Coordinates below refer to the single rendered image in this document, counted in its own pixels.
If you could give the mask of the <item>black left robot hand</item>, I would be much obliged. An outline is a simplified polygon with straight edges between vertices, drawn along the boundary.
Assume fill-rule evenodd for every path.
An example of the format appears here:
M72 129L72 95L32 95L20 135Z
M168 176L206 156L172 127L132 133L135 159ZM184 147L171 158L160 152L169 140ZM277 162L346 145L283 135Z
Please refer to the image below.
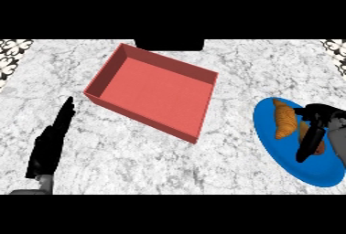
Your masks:
M26 177L35 179L38 176L55 174L63 154L64 138L72 126L72 118L76 114L73 97L69 97L52 125L49 125L35 142L30 155Z

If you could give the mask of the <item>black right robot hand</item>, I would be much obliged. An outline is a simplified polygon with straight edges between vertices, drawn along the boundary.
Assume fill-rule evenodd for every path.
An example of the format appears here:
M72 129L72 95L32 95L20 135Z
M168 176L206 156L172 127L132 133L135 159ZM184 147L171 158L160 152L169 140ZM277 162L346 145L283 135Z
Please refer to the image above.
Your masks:
M295 113L310 121L310 129L296 153L296 161L304 163L314 155L325 136L329 133L329 122L333 118L346 119L346 111L320 103L310 104L305 108L295 108Z

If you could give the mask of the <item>orange brown pear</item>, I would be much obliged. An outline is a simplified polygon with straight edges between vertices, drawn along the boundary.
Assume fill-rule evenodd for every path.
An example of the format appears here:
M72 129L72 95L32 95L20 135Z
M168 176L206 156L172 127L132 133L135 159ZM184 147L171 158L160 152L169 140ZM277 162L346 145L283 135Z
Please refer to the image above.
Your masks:
M307 122L301 121L301 125L299 125L299 144L304 142L308 129L310 129L310 125L307 124ZM325 140L323 140L322 143L320 143L320 146L319 146L319 148L316 150L314 155L325 154L325 149L326 149L326 145L325 145Z

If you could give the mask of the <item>blue plate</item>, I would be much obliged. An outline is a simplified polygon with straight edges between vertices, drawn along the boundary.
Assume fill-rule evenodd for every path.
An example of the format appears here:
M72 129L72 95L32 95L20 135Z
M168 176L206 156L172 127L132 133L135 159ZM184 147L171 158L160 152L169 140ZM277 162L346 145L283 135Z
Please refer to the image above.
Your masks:
M314 186L330 187L345 177L345 166L339 159L329 137L325 136L325 153L313 155L304 163L296 161L299 149L299 131L283 139L276 138L276 104L274 98L264 99L255 108L254 121L262 145L277 163L288 172Z

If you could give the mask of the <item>red open box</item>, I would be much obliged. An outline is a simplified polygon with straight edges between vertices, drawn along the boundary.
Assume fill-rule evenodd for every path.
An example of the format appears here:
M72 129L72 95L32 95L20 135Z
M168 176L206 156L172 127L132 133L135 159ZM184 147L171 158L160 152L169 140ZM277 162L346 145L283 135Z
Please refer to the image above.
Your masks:
M95 104L196 143L218 73L128 44L86 86Z

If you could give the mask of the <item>golden brown croissant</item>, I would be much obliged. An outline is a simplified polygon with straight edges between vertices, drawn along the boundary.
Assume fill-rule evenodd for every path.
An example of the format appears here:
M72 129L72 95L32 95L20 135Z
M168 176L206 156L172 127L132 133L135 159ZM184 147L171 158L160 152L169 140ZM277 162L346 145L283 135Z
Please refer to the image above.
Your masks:
M276 106L276 138L286 138L298 130L298 120L293 107L279 99L274 99Z

